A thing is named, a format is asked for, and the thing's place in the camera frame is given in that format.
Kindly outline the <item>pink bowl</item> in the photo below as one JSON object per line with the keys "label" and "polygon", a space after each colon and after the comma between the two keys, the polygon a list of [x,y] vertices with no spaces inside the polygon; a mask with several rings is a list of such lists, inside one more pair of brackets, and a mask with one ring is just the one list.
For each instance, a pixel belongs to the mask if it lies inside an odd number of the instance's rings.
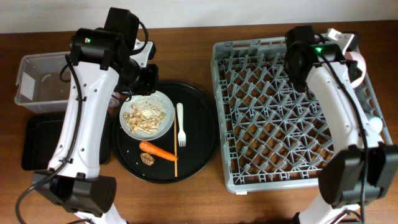
{"label": "pink bowl", "polygon": [[366,61],[364,57],[355,51],[345,52],[348,61],[348,74],[351,86],[358,87],[364,80],[366,74]]}

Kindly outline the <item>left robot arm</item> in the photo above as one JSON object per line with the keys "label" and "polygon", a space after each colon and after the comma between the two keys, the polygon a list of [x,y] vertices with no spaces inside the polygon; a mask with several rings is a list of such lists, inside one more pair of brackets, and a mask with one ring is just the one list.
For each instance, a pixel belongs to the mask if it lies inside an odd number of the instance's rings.
{"label": "left robot arm", "polygon": [[81,28],[70,41],[62,132],[47,169],[35,172],[31,188],[80,222],[123,222],[114,204],[116,179],[100,175],[100,144],[114,93],[150,95],[157,89],[158,68],[151,63],[155,45],[137,39],[143,28],[131,11],[112,7],[102,28]]}

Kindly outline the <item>cream cup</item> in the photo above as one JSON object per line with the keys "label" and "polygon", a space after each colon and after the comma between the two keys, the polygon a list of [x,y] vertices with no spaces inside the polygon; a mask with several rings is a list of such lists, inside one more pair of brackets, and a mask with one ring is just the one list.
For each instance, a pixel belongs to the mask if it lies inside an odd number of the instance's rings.
{"label": "cream cup", "polygon": [[383,122],[381,118],[373,116],[371,114],[367,114],[366,116],[368,119],[368,128],[371,129],[374,133],[380,134],[383,129]]}

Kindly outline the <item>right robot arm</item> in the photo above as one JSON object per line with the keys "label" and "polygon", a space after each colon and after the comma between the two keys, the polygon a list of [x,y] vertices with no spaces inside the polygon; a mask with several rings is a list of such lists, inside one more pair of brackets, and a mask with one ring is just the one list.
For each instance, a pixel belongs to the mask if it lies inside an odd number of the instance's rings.
{"label": "right robot arm", "polygon": [[287,31],[285,43],[289,80],[317,98],[335,152],[318,175],[319,195],[294,222],[338,223],[353,214],[364,223],[365,206],[387,194],[397,172],[397,146],[383,141],[382,121],[356,96],[367,70],[358,35],[335,29],[321,35],[306,25]]}

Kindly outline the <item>grey dishwasher rack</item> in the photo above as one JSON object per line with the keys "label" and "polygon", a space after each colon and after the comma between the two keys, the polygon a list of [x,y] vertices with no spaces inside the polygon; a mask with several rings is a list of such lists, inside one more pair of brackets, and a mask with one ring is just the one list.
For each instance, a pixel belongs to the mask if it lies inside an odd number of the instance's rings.
{"label": "grey dishwasher rack", "polygon": [[[286,51],[285,37],[213,46],[224,183],[234,194],[318,186],[335,155],[317,98],[289,80]],[[393,144],[367,73],[355,93],[367,114],[381,118],[383,141]]]}

